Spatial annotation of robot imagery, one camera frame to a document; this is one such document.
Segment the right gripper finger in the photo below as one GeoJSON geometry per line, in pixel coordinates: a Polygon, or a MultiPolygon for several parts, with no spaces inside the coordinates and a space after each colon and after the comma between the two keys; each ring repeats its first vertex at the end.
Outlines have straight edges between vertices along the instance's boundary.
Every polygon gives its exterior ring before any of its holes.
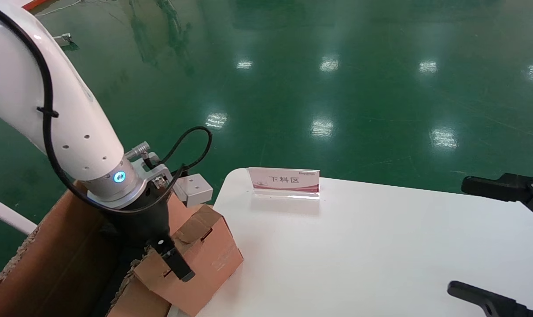
{"type": "Polygon", "coordinates": [[[498,179],[467,176],[462,181],[461,191],[493,200],[517,201],[533,212],[533,177],[508,173],[498,179]]]}
{"type": "Polygon", "coordinates": [[[460,281],[451,281],[447,293],[479,306],[487,317],[533,317],[533,310],[514,299],[460,281]]]}

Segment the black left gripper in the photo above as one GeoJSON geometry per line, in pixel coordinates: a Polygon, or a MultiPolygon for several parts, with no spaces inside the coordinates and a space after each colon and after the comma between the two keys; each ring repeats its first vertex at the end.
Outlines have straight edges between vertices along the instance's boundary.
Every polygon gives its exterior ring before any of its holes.
{"type": "Polygon", "coordinates": [[[115,241],[133,247],[152,246],[165,261],[170,271],[188,282],[194,271],[170,237],[168,199],[172,190],[165,192],[149,182],[145,191],[120,211],[101,211],[107,223],[103,232],[115,241]]]}

